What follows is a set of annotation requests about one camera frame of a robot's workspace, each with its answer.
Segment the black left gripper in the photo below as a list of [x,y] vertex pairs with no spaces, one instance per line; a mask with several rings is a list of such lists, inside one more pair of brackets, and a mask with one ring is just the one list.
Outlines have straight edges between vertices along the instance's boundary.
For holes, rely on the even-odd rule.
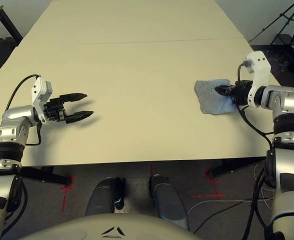
[[67,124],[78,122],[85,118],[88,118],[94,113],[94,111],[84,110],[66,116],[66,111],[63,106],[65,102],[76,102],[86,97],[87,95],[84,93],[69,93],[60,95],[57,98],[52,98],[49,100],[49,102],[44,104],[45,116],[48,118],[49,121],[65,121]]

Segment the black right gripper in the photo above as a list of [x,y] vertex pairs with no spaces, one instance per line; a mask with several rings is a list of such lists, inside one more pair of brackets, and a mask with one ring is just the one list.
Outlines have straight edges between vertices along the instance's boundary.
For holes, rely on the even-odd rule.
[[233,85],[220,85],[215,87],[218,93],[223,96],[232,96],[236,105],[248,105],[248,95],[252,88],[252,80],[239,80]]

